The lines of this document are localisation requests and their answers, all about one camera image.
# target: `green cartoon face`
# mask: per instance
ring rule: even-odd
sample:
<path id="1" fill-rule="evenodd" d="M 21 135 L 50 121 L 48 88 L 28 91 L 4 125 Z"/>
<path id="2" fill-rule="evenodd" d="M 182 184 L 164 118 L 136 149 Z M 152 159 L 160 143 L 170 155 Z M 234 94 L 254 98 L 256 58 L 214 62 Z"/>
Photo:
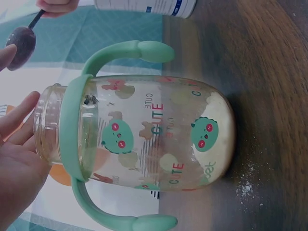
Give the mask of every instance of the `green cartoon face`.
<path id="1" fill-rule="evenodd" d="M 115 154 L 131 153 L 134 147 L 134 136 L 127 123 L 113 119 L 103 129 L 102 145 Z"/>
<path id="2" fill-rule="evenodd" d="M 136 186 L 135 189 L 146 189 L 146 190 L 156 190 L 156 191 L 160 190 L 158 186 L 150 183 L 143 183 L 141 185 Z"/>
<path id="3" fill-rule="evenodd" d="M 218 124 L 215 120 L 200 117 L 192 124 L 191 140 L 198 151 L 208 151 L 215 144 L 217 137 Z"/>

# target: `blue label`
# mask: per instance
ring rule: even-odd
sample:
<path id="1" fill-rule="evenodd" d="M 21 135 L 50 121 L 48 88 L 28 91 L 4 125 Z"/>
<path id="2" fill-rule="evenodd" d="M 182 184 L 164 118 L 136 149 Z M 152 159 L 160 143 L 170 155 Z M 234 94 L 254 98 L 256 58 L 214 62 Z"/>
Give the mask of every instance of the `blue label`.
<path id="1" fill-rule="evenodd" d="M 181 8 L 181 5 L 182 5 L 182 0 L 177 0 L 177 4 L 174 7 L 172 16 L 176 16 L 178 14 L 178 12 L 179 12 L 179 10 Z"/>
<path id="2" fill-rule="evenodd" d="M 152 10 L 152 7 L 151 7 L 151 6 L 148 6 L 148 7 L 146 8 L 146 12 L 147 12 L 147 13 L 151 13 L 151 10 Z"/>

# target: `hand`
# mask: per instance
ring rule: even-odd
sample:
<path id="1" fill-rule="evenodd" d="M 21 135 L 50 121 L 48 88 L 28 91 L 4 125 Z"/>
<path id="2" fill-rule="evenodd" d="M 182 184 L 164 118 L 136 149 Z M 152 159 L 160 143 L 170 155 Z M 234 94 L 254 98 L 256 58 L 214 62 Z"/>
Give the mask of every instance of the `hand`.
<path id="1" fill-rule="evenodd" d="M 16 50 L 15 45 L 0 50 L 1 70 L 12 61 Z M 36 154 L 34 114 L 6 142 L 3 141 L 19 127 L 38 100 L 39 93 L 33 92 L 0 118 L 0 230 L 6 230 L 33 202 L 50 170 L 48 163 Z"/>
<path id="2" fill-rule="evenodd" d="M 37 0 L 36 5 L 46 12 L 42 17 L 56 18 L 73 12 L 79 0 Z"/>

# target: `bottle neck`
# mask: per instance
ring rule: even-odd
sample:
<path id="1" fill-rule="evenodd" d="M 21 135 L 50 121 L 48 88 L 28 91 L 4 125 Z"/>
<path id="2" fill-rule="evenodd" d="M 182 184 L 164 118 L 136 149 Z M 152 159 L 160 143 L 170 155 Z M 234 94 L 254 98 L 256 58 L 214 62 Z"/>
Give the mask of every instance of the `bottle neck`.
<path id="1" fill-rule="evenodd" d="M 34 138 L 37 153 L 49 164 L 61 164 L 58 145 L 60 109 L 66 87 L 49 86 L 41 94 L 35 108 Z"/>

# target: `red cartoon eyes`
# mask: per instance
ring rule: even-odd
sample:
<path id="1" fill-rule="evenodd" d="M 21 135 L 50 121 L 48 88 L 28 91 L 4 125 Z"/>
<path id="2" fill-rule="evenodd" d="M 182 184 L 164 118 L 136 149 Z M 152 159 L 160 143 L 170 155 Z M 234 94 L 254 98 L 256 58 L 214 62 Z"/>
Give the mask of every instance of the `red cartoon eyes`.
<path id="1" fill-rule="evenodd" d="M 119 141 L 117 145 L 119 146 L 119 148 L 125 148 L 126 146 L 125 141 Z"/>
<path id="2" fill-rule="evenodd" d="M 200 140 L 198 143 L 199 148 L 204 148 L 205 147 L 205 141 Z"/>
<path id="3" fill-rule="evenodd" d="M 206 126 L 206 130 L 207 130 L 207 131 L 212 131 L 212 130 L 213 130 L 213 126 L 212 126 L 211 124 L 208 124 L 208 125 Z"/>
<path id="4" fill-rule="evenodd" d="M 113 131 L 118 131 L 119 130 L 119 125 L 117 123 L 114 123 L 114 124 L 111 125 L 111 129 Z"/>

